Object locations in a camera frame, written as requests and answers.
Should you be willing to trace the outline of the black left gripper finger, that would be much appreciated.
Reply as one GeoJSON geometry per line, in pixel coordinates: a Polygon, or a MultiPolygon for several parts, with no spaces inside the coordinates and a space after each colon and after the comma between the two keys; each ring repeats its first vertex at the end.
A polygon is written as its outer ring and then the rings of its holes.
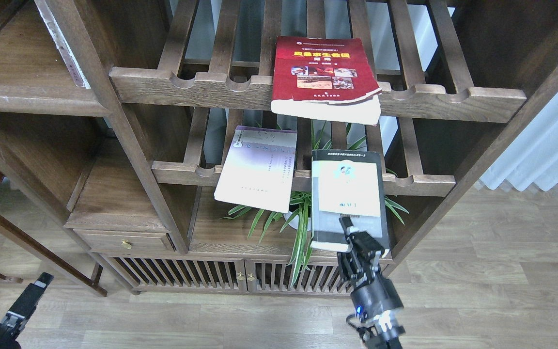
{"type": "Polygon", "coordinates": [[[45,289],[54,278],[48,272],[42,272],[37,281],[27,285],[1,320],[0,328],[6,332],[22,332],[33,312],[37,309],[37,304],[45,289]]]}

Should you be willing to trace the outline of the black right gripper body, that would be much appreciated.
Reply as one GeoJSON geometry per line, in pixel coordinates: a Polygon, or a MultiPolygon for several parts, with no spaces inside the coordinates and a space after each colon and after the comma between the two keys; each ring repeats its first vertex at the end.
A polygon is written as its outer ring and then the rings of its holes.
{"type": "Polygon", "coordinates": [[[357,277],[352,276],[350,283],[355,314],[362,323],[371,323],[380,317],[388,317],[391,323],[397,322],[396,310],[403,308],[403,303],[390,279],[374,276],[359,284],[357,277]]]}

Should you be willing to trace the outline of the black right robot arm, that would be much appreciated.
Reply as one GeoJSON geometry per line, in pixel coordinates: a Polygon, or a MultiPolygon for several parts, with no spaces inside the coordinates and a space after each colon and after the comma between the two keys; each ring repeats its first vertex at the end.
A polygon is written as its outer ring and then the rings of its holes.
{"type": "Polygon", "coordinates": [[[341,279],[352,285],[350,297],[355,312],[346,318],[368,349],[400,349],[405,332],[396,311],[403,303],[392,281],[382,275],[379,259],[383,246],[366,231],[356,228],[350,217],[339,219],[348,252],[337,254],[341,279]]]}

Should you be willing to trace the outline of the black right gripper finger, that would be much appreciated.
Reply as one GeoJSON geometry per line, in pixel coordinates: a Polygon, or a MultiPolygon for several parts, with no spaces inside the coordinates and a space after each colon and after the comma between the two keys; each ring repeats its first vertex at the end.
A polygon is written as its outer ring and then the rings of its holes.
{"type": "Polygon", "coordinates": [[[365,285],[365,258],[361,252],[337,252],[338,264],[341,270],[341,280],[350,281],[354,291],[365,285]]]}
{"type": "Polygon", "coordinates": [[[372,280],[374,276],[381,276],[379,260],[385,252],[383,245],[375,240],[368,232],[360,231],[352,224],[350,217],[339,218],[344,236],[348,243],[348,252],[361,252],[364,256],[364,281],[372,280]]]}

